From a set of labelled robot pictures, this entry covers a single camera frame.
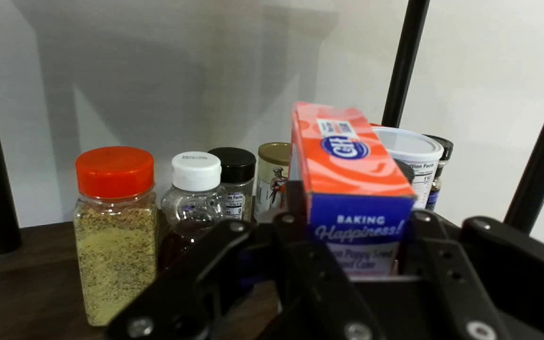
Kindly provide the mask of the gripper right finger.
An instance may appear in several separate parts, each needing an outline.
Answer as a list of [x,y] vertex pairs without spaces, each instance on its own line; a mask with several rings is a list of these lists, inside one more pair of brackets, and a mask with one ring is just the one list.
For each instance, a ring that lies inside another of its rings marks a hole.
[[438,340],[544,340],[544,243],[516,228],[414,210],[399,263],[421,280]]

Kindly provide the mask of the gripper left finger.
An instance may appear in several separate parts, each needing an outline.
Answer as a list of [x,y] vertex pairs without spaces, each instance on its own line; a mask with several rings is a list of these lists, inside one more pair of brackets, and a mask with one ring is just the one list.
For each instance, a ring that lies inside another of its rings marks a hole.
[[112,319],[106,340],[214,340],[246,290],[265,281],[281,312],[255,340],[387,340],[327,246],[309,239],[303,183],[290,181],[287,198],[271,222],[216,224]]

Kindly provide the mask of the orange and blue cardboard box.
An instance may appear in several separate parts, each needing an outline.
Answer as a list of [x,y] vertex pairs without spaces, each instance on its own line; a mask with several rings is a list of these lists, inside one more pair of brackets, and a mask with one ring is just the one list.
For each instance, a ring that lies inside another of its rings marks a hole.
[[298,102],[291,145],[311,239],[352,279],[389,275],[416,194],[365,115]]

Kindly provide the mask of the clear bottle with white cap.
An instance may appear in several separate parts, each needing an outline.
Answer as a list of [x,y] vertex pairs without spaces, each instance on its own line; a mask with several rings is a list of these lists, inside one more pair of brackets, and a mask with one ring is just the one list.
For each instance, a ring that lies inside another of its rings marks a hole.
[[172,159],[172,186],[161,199],[167,222],[158,269],[168,269],[224,219],[221,161],[206,152],[183,152]]

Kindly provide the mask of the black-lidded spice jar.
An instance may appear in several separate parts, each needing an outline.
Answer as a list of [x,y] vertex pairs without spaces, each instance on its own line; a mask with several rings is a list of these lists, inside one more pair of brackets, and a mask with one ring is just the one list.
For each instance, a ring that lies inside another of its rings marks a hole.
[[224,189],[225,217],[251,221],[255,182],[255,156],[248,150],[219,147],[208,151],[221,161],[221,187]]

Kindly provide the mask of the red-lidded yellow spice jar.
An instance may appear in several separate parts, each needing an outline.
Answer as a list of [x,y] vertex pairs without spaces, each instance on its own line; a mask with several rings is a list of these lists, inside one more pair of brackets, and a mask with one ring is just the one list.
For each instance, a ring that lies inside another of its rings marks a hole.
[[157,276],[154,158],[142,149],[91,149],[75,162],[74,235],[85,314],[102,327]]

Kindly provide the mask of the gold-lidded glass jar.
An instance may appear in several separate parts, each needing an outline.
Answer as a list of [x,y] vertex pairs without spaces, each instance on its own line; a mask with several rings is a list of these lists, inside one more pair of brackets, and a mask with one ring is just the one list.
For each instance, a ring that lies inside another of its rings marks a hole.
[[257,221],[267,211],[284,208],[290,155],[291,144],[270,142],[259,146],[254,205]]

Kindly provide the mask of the dark bottle with black cap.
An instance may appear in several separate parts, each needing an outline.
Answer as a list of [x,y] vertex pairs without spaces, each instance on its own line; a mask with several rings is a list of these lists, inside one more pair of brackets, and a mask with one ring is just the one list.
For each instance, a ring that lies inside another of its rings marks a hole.
[[435,140],[444,148],[444,151],[440,157],[438,166],[436,168],[434,180],[432,181],[430,193],[425,207],[427,210],[434,211],[441,190],[441,174],[444,170],[444,166],[451,159],[451,155],[454,149],[454,143],[447,140],[446,138],[434,136],[431,134],[426,134],[425,136],[431,138],[432,140]]

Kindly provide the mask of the white plastic tub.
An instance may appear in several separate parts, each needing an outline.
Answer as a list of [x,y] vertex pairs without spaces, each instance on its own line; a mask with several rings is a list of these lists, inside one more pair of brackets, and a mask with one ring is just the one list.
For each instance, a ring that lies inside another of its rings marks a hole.
[[432,138],[405,129],[373,127],[372,130],[391,157],[414,170],[411,184],[417,196],[414,209],[424,209],[444,147]]

